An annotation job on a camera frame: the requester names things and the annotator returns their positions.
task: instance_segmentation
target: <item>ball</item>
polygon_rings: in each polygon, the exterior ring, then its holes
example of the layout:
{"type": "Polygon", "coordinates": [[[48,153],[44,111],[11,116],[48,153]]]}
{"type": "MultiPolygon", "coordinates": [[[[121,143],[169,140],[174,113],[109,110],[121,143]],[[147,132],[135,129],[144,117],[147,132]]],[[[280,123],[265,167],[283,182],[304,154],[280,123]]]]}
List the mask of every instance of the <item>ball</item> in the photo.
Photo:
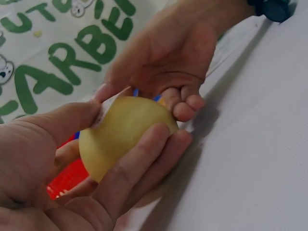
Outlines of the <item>ball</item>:
{"type": "Polygon", "coordinates": [[[170,134],[179,129],[171,112],[159,103],[141,97],[118,97],[98,127],[80,133],[80,157],[89,175],[100,182],[156,123],[166,124],[170,134]]]}

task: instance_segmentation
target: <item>wristband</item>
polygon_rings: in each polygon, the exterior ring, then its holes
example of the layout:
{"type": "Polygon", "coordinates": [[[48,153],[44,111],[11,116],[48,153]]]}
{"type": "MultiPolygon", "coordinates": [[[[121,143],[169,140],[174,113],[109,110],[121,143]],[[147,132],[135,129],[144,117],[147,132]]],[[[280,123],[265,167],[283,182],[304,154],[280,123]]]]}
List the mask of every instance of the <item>wristband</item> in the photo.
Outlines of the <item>wristband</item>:
{"type": "Polygon", "coordinates": [[[291,17],[289,0],[247,0],[254,6],[256,16],[265,15],[269,20],[282,23],[291,17]]]}

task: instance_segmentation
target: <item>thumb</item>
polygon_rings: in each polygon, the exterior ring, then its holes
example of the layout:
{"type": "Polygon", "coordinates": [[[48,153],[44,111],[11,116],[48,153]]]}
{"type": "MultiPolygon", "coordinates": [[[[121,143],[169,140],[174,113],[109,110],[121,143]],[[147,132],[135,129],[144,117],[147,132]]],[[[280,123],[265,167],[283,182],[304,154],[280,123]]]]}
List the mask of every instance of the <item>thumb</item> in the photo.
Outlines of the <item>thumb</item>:
{"type": "Polygon", "coordinates": [[[75,132],[90,127],[100,107],[96,101],[70,103],[45,114],[25,116],[15,121],[28,122],[44,129],[59,147],[75,132]]]}
{"type": "Polygon", "coordinates": [[[130,86],[131,78],[148,63],[151,45],[147,32],[138,34],[110,66],[104,83],[95,93],[94,98],[100,102],[118,94],[130,86]]]}

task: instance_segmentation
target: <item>palm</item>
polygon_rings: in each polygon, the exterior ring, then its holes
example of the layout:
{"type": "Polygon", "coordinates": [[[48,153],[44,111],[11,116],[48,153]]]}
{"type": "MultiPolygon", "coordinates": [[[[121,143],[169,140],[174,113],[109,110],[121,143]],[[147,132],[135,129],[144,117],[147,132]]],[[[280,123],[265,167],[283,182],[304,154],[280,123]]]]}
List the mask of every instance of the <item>palm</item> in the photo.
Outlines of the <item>palm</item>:
{"type": "Polygon", "coordinates": [[[162,94],[180,121],[203,107],[199,95],[217,36],[204,21],[186,22],[169,7],[147,25],[115,60],[106,82],[117,90],[130,84],[140,96],[162,94]]]}
{"type": "Polygon", "coordinates": [[[185,131],[169,136],[165,125],[153,126],[99,184],[88,178],[52,201],[46,185],[79,158],[77,140],[57,146],[88,128],[99,109],[94,101],[74,103],[0,126],[0,230],[111,231],[191,142],[185,131]]]}

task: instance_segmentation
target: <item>white bedsheet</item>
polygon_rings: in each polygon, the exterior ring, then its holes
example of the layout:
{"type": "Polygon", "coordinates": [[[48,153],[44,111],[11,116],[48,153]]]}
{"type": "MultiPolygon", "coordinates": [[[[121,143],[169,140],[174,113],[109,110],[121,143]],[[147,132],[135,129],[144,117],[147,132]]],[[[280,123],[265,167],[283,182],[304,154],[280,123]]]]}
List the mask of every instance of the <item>white bedsheet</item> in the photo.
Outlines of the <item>white bedsheet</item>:
{"type": "Polygon", "coordinates": [[[201,88],[194,144],[118,231],[308,230],[308,1],[263,23],[201,88]]]}

